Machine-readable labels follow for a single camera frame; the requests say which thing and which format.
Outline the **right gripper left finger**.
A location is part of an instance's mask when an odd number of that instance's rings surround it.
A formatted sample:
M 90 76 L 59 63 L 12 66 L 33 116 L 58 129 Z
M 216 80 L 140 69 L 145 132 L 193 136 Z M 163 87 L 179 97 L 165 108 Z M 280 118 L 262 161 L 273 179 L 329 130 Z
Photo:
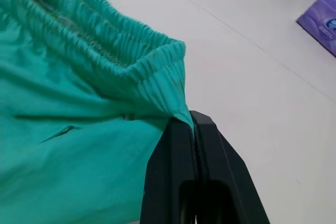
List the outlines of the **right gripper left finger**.
M 140 223 L 195 222 L 197 169 L 193 133 L 170 119 L 146 166 Z

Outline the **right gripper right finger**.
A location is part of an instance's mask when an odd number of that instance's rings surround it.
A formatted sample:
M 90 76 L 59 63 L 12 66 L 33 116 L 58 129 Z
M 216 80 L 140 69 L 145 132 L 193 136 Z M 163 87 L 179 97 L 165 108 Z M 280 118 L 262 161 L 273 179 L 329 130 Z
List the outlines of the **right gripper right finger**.
M 244 160 L 209 116 L 191 116 L 201 180 L 197 223 L 269 223 Z

